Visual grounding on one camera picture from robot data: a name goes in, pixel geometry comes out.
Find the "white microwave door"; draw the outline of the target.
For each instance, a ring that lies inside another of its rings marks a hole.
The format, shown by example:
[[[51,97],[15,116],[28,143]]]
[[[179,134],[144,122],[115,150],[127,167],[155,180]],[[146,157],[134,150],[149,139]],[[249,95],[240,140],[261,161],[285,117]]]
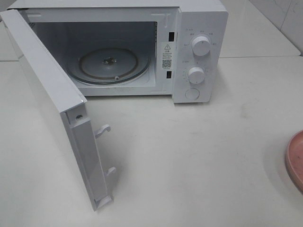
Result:
[[[112,201],[107,178],[116,168],[103,169],[96,140],[110,126],[93,130],[86,98],[17,10],[0,17],[46,125],[58,146],[74,153],[92,208],[107,205]]]

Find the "glass microwave turntable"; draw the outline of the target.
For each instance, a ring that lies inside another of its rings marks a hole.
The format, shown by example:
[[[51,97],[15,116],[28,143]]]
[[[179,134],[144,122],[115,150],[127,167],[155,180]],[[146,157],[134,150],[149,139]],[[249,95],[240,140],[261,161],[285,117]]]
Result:
[[[126,48],[100,48],[79,57],[70,70],[79,81],[111,85],[141,76],[150,62],[150,56],[142,52]]]

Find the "pink round plate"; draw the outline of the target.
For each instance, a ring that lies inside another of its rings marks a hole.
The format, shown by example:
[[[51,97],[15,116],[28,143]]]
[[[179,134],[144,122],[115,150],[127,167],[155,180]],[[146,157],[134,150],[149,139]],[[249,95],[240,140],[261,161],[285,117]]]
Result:
[[[297,132],[290,139],[285,152],[285,163],[291,180],[303,192],[303,131]]]

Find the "white microwave oven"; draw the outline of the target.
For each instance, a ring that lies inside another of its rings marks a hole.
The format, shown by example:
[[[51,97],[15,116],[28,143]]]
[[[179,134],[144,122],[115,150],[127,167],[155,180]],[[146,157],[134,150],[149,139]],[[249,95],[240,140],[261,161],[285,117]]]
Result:
[[[228,19],[218,0],[17,0],[11,9],[84,96],[170,95],[175,103],[210,99]],[[79,57],[112,47],[149,55],[148,69],[111,85],[85,83],[71,72]]]

